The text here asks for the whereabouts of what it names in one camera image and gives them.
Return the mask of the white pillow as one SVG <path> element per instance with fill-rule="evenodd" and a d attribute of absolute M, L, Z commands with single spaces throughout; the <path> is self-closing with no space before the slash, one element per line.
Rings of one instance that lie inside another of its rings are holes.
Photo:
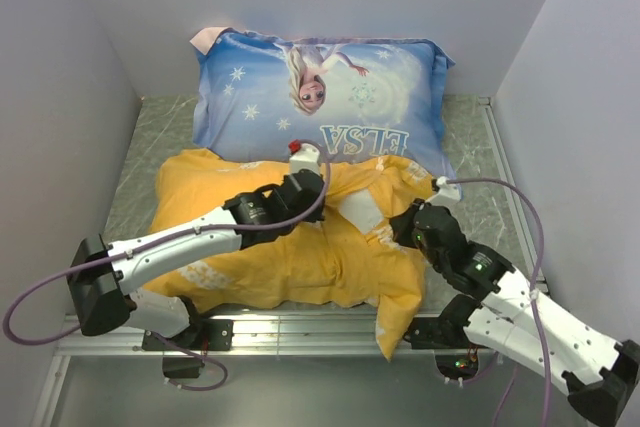
<path fill-rule="evenodd" d="M 338 212 L 363 235 L 374 230 L 384 220 L 368 189 L 347 195 L 338 206 Z"/>

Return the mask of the yellow Mickey Mouse pillowcase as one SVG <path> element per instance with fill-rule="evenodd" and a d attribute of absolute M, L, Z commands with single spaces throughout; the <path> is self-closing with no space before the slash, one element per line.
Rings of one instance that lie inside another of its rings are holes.
<path fill-rule="evenodd" d="M 169 158 L 156 178 L 158 207 L 150 231 L 191 221 L 243 191 L 279 183 L 285 163 L 224 161 L 206 149 Z M 222 304 L 271 309 L 291 301 L 377 310 L 375 338 L 390 359 L 425 296 L 422 255 L 392 239 L 389 220 L 416 198 L 432 194 L 431 174 L 417 162 L 382 156 L 331 167 L 325 220 L 303 222 L 291 234 L 249 249 L 208 257 L 166 273 L 145 289 L 186 296 L 199 312 Z M 361 234 L 338 212 L 349 194 L 368 189 L 384 220 Z"/>

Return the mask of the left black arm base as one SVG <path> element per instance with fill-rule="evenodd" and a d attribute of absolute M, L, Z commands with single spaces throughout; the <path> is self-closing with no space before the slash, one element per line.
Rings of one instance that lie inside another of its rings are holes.
<path fill-rule="evenodd" d="M 226 383 L 229 372 L 211 353 L 230 351 L 233 327 L 234 322 L 229 319 L 205 318 L 199 325 L 169 339 L 146 331 L 141 350 L 163 355 L 162 374 L 167 384 L 191 392 L 212 391 Z M 193 381 L 197 381 L 209 366 L 216 367 L 221 378 L 209 386 L 194 385 Z"/>

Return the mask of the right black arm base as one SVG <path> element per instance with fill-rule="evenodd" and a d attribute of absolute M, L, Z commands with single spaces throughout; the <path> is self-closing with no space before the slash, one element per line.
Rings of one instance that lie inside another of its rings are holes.
<path fill-rule="evenodd" d="M 403 335 L 412 350 L 434 352 L 438 372 L 462 382 L 479 372 L 478 348 L 461 330 L 449 327 L 436 317 L 415 317 Z"/>

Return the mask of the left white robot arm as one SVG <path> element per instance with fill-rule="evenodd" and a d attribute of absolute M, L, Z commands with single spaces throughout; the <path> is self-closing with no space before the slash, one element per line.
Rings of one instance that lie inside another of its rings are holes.
<path fill-rule="evenodd" d="M 108 245 L 81 241 L 67 284 L 80 330 L 100 336 L 129 325 L 167 337 L 179 349 L 195 346 L 201 324 L 192 301 L 145 290 L 148 282 L 208 257 L 270 243 L 301 222 L 323 218 L 329 178 L 308 169 L 243 192 L 190 222 Z"/>

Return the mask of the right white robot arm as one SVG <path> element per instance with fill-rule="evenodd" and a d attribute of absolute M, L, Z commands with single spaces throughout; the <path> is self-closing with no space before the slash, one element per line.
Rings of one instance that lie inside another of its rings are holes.
<path fill-rule="evenodd" d="M 471 241 L 443 206 L 415 200 L 391 219 L 393 239 L 415 248 L 457 294 L 438 317 L 448 346 L 490 348 L 539 374 L 595 426 L 614 426 L 639 383 L 639 345 L 580 321 L 494 249 Z"/>

